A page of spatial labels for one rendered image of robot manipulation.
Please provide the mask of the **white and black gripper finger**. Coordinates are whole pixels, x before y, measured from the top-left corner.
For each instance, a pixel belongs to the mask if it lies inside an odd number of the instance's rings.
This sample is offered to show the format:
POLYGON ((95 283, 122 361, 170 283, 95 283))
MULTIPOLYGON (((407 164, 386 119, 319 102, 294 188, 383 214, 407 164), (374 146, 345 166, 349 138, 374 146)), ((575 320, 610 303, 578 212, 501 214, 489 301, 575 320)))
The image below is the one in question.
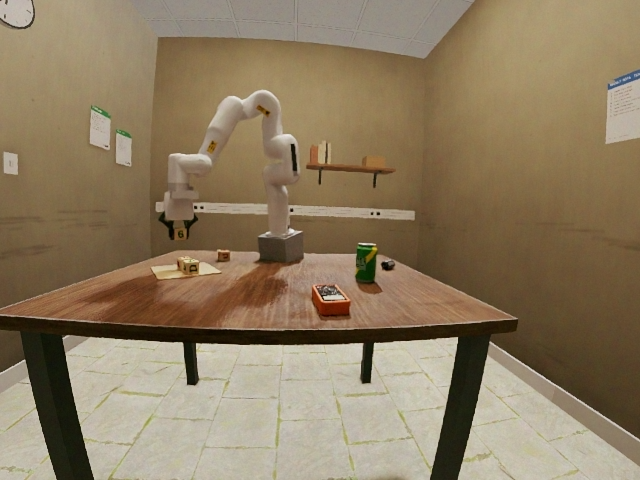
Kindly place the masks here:
POLYGON ((169 230, 169 238, 171 240, 174 240, 174 229, 173 229, 174 220, 168 220, 168 222, 167 222, 167 221, 164 220, 164 217, 165 217, 165 210, 163 211, 161 216, 158 218, 158 221, 163 223, 168 228, 168 230, 169 230))
POLYGON ((191 226, 192 226, 196 221, 198 221, 198 218, 197 218, 197 217, 196 217, 196 215, 194 214, 194 218, 193 218, 193 220, 191 220, 190 222, 189 222, 189 220, 183 220, 183 221, 184 221, 184 225, 185 225, 185 228, 186 228, 186 239, 188 239, 188 237, 189 237, 189 228, 190 228, 190 227, 191 227, 191 226))

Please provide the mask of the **tan square mat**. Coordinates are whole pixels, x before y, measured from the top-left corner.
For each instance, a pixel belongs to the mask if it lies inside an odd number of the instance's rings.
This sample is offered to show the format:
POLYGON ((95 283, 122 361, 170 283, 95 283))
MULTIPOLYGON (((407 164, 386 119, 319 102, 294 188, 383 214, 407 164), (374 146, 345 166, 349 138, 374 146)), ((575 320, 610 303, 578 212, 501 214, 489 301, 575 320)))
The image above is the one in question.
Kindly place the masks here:
POLYGON ((222 273, 205 262, 199 263, 199 274, 193 275, 186 275, 183 271, 177 269, 177 265, 155 266, 151 267, 151 269, 154 275, 156 274, 155 276, 158 281, 222 273))

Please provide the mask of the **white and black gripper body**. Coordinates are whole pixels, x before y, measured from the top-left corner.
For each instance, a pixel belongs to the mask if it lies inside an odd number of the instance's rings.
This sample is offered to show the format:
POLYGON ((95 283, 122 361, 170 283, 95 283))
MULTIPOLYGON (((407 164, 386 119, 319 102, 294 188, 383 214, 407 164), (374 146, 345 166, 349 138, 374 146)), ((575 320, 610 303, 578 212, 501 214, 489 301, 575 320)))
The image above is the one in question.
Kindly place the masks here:
POLYGON ((194 217, 192 199, 170 199, 170 193, 165 192, 163 211, 166 220, 192 220, 194 217), (165 209, 166 208, 166 209, 165 209))

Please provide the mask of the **green drink can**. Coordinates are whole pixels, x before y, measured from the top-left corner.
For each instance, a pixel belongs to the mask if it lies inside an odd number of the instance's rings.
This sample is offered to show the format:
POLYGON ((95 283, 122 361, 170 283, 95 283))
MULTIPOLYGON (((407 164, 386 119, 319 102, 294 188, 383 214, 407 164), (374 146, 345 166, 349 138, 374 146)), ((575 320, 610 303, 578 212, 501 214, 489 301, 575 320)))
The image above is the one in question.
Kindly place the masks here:
POLYGON ((371 283, 376 276, 377 248, 373 243, 359 243, 356 251, 355 279, 362 283, 371 283))

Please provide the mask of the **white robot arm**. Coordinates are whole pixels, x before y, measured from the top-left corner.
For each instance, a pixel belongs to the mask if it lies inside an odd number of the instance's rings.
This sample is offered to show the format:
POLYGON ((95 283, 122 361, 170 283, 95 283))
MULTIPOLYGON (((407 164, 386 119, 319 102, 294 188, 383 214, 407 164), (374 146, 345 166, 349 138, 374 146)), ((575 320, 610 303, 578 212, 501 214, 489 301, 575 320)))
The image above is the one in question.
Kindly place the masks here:
POLYGON ((270 229, 266 234, 269 237, 285 237, 294 234, 294 230, 290 229, 288 193, 283 185, 293 185, 299 180, 299 148, 293 136, 282 135, 281 107, 277 98, 266 90, 259 90, 244 100, 230 96, 219 104, 217 112, 206 131, 197 155, 169 155, 170 199, 199 199, 199 192, 194 192, 190 185, 190 174, 196 174, 197 178, 207 177, 238 121, 263 115, 264 154, 270 160, 282 159, 282 163, 267 165, 262 174, 270 229), (218 110, 219 107, 220 110, 218 110), (242 116, 241 113, 243 113, 242 116), (239 117, 241 117, 240 120, 239 117))

